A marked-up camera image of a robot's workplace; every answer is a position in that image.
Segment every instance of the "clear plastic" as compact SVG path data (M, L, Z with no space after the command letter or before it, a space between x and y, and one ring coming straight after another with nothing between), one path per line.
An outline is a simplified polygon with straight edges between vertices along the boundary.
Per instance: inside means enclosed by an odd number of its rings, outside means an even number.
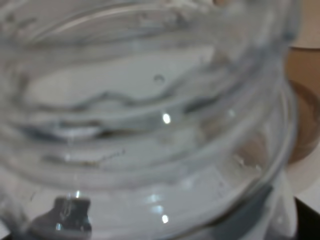
M295 134L292 3L3 2L3 222L26 239L193 238L269 186L267 236Z

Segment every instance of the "water droplet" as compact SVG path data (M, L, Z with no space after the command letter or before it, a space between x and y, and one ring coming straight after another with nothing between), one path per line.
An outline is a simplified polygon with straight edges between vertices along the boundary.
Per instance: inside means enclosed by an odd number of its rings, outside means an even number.
M166 81L165 77L161 74L155 75L153 80L156 84L163 84Z

